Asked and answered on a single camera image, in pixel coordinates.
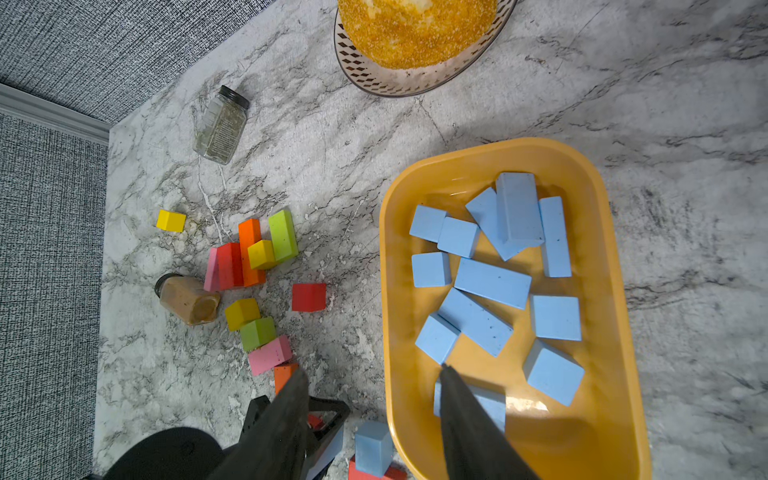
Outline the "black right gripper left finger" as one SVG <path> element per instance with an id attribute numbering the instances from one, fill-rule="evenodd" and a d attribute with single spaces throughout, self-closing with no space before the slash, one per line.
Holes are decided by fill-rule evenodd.
<path id="1" fill-rule="evenodd" d="M 309 381 L 299 369 L 211 479 L 302 479 Z"/>

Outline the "blue long block bottom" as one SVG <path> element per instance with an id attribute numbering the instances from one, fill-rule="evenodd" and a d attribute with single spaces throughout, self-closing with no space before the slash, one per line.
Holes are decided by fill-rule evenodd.
<path id="1" fill-rule="evenodd" d="M 506 428 L 506 397 L 502 392 L 495 390 L 489 390 L 473 384 L 468 384 L 470 392 L 474 395 L 480 406 L 491 418 L 496 427 L 505 433 Z M 439 380 L 435 383 L 434 388 L 434 406 L 433 413 L 436 417 L 441 415 L 441 390 L 442 385 Z"/>

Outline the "blue long block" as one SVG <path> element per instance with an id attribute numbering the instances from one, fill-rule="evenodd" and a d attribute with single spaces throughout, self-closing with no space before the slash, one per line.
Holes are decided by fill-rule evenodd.
<path id="1" fill-rule="evenodd" d="M 556 196 L 540 199 L 539 208 L 544 233 L 544 273 L 550 278 L 569 278 L 572 276 L 572 267 L 562 198 Z"/>
<path id="2" fill-rule="evenodd" d="M 505 433 L 506 428 L 506 397 L 502 392 L 495 390 L 489 390 L 473 384 L 468 384 L 470 392 L 474 395 L 480 406 L 491 418 L 496 427 Z M 442 385 L 439 380 L 435 383 L 434 388 L 434 406 L 433 413 L 436 417 L 441 415 L 441 390 Z"/>
<path id="3" fill-rule="evenodd" d="M 531 173 L 503 172 L 496 179 L 499 236 L 505 247 L 538 247 L 544 242 L 542 220 Z"/>

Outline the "yellow plastic tray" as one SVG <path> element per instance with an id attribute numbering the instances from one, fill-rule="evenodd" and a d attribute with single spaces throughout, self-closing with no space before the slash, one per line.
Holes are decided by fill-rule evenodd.
<path id="1" fill-rule="evenodd" d="M 416 345 L 447 289 L 417 288 L 411 258 L 434 250 L 410 234 L 418 205 L 466 220 L 466 204 L 506 171 L 535 176 L 541 197 L 563 200 L 572 276 L 545 276 L 531 248 L 507 262 L 532 279 L 537 295 L 579 300 L 582 338 L 557 348 L 584 368 L 573 402 L 564 406 L 533 389 L 523 364 L 534 343 L 527 310 L 488 300 L 484 307 L 513 327 L 498 356 L 461 337 L 449 364 L 469 383 L 507 397 L 506 437 L 543 479 L 648 479 L 650 449 L 624 283 L 609 198 L 602 178 L 580 152 L 561 142 L 522 138 L 428 158 L 407 168 L 381 207 L 382 327 L 387 419 L 402 461 L 419 479 L 443 479 L 440 421 L 433 412 L 438 364 Z"/>

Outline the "blue block picked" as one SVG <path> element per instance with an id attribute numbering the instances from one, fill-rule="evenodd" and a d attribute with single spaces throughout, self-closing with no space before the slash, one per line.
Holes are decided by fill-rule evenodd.
<path id="1" fill-rule="evenodd" d="M 437 247 L 443 252 L 472 258 L 479 234 L 480 229 L 475 223 L 446 217 L 438 237 Z"/>
<path id="2" fill-rule="evenodd" d="M 413 215 L 409 234 L 422 240 L 437 243 L 447 216 L 448 213 L 444 210 L 418 205 Z"/>

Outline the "orange block lower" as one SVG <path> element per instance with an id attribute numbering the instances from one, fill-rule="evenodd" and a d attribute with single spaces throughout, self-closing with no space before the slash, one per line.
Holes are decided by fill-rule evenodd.
<path id="1" fill-rule="evenodd" d="M 275 382 L 275 394 L 278 395 L 291 376 L 299 369 L 299 364 L 296 362 L 286 362 L 276 366 L 273 369 L 274 382 Z"/>

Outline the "pink long block lower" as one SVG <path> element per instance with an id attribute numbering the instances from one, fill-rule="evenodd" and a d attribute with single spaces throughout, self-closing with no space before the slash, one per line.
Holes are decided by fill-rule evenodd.
<path id="1" fill-rule="evenodd" d="M 248 354 L 249 367 L 253 376 L 259 376 L 292 358 L 293 351 L 287 335 L 280 335 Z"/>

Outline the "pink long block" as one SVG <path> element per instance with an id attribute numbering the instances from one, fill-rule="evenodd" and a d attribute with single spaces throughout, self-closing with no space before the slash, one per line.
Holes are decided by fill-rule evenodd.
<path id="1" fill-rule="evenodd" d="M 249 367 L 253 376 L 259 376 L 292 358 L 293 351 L 287 335 L 280 335 L 248 354 Z"/>
<path id="2" fill-rule="evenodd" d="M 217 247 L 212 247 L 209 251 L 208 263 L 204 279 L 204 289 L 208 292 L 215 292 L 220 289 Z"/>

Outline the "green small block middle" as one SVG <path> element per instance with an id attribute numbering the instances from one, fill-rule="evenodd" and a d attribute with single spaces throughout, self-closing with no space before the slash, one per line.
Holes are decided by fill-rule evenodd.
<path id="1" fill-rule="evenodd" d="M 264 317 L 244 324 L 240 330 L 240 338 L 244 351 L 250 353 L 277 338 L 276 327 L 272 317 Z"/>

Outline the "yellow small block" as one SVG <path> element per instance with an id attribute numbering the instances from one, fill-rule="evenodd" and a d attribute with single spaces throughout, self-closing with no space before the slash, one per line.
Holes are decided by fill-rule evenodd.
<path id="1" fill-rule="evenodd" d="M 254 270 L 269 270 L 279 264 L 271 240 L 260 240 L 247 248 L 249 266 Z"/>
<path id="2" fill-rule="evenodd" d="M 238 331 L 245 324 L 261 317 L 260 308 L 254 298 L 244 298 L 235 301 L 225 310 L 227 326 L 230 331 Z"/>

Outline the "pink long block upper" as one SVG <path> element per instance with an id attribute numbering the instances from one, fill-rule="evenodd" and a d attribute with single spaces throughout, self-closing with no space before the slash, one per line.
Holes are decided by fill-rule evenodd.
<path id="1" fill-rule="evenodd" d="M 220 289 L 217 247 L 212 247 L 209 251 L 208 263 L 204 279 L 204 289 L 208 292 L 215 292 Z"/>

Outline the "yellow small block middle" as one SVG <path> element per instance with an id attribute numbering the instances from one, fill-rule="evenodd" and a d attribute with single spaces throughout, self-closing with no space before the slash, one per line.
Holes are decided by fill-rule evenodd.
<path id="1" fill-rule="evenodd" d="M 279 264 L 271 240 L 260 240 L 247 248 L 249 266 L 254 270 L 269 270 Z"/>

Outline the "green long block upper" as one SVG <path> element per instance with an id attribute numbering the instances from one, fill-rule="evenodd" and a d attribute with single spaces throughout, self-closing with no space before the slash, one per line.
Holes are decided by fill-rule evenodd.
<path id="1" fill-rule="evenodd" d="M 275 260 L 278 263 L 293 259 L 298 255 L 295 228 L 292 214 L 283 209 L 268 219 Z"/>

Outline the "orange long block upper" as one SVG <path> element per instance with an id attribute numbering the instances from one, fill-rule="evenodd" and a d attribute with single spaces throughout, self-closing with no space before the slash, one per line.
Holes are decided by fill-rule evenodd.
<path id="1" fill-rule="evenodd" d="M 243 272 L 243 286 L 251 287 L 266 282 L 266 272 L 251 267 L 248 248 L 262 239 L 260 222 L 248 219 L 238 225 L 239 245 Z"/>

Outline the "patterned bowl of yellow grains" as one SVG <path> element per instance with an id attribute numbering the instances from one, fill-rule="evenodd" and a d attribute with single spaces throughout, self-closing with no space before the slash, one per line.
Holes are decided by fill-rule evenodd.
<path id="1" fill-rule="evenodd" d="M 514 1 L 340 1 L 334 49 L 366 93 L 400 98 L 446 84 L 492 45 Z"/>

